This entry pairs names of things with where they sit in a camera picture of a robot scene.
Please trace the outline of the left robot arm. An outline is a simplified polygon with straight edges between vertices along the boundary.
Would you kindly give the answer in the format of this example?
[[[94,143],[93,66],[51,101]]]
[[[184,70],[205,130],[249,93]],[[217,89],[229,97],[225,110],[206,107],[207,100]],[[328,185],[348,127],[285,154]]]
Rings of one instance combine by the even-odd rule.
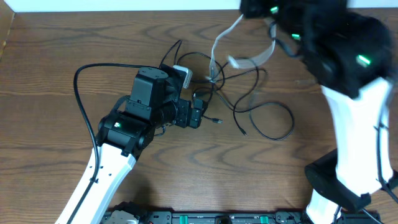
[[[136,66],[130,95],[121,97],[94,133],[80,99],[74,92],[88,127],[93,149],[88,165],[57,223],[99,223],[121,182],[142,151],[153,141],[155,130],[173,124],[198,128],[208,105],[184,100],[192,71],[179,65]]]

